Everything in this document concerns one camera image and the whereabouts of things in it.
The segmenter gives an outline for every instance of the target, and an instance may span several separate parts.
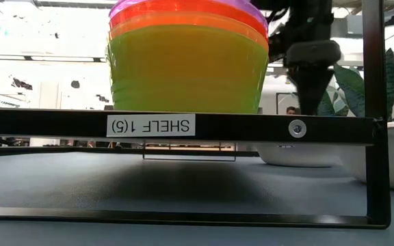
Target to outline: potted plant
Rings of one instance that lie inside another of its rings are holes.
[[[320,116],[347,116],[348,106],[338,91],[328,86],[317,108]],[[289,167],[330,167],[339,163],[337,147],[325,144],[277,145],[260,143],[261,159],[270,165]]]
[[[391,49],[386,52],[386,83],[387,83],[387,112],[388,112],[388,132],[389,132],[389,168],[390,183],[394,188],[394,119],[392,111],[394,105],[394,55]],[[350,111],[357,117],[365,116],[365,92],[364,81],[359,73],[353,70],[335,66],[335,77],[340,88],[344,92],[342,97]],[[339,158],[344,168],[353,177],[365,182],[365,148],[355,146],[345,146],[339,148]]]

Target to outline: gray table surface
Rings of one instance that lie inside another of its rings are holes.
[[[0,206],[364,215],[365,186],[342,167],[143,161],[138,155],[0,156]],[[388,230],[0,221],[4,245],[393,245]]]

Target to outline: person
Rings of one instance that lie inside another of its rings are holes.
[[[296,114],[296,108],[293,106],[287,107],[287,115],[295,115]]]

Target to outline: stacked plastic bowls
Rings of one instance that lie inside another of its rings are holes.
[[[267,22],[247,0],[121,0],[109,17],[115,109],[257,113]]]

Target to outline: orange bowl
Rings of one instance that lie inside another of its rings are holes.
[[[109,22],[110,29],[112,30],[130,18],[153,12],[204,12],[217,14],[247,24],[257,30],[266,40],[268,39],[267,29],[255,17],[231,5],[211,0],[148,0],[136,3],[113,16]]]
[[[267,40],[255,29],[231,18],[204,12],[151,12],[126,20],[109,32],[109,41],[118,36],[143,27],[156,25],[197,25],[215,27],[241,34],[268,51]]]

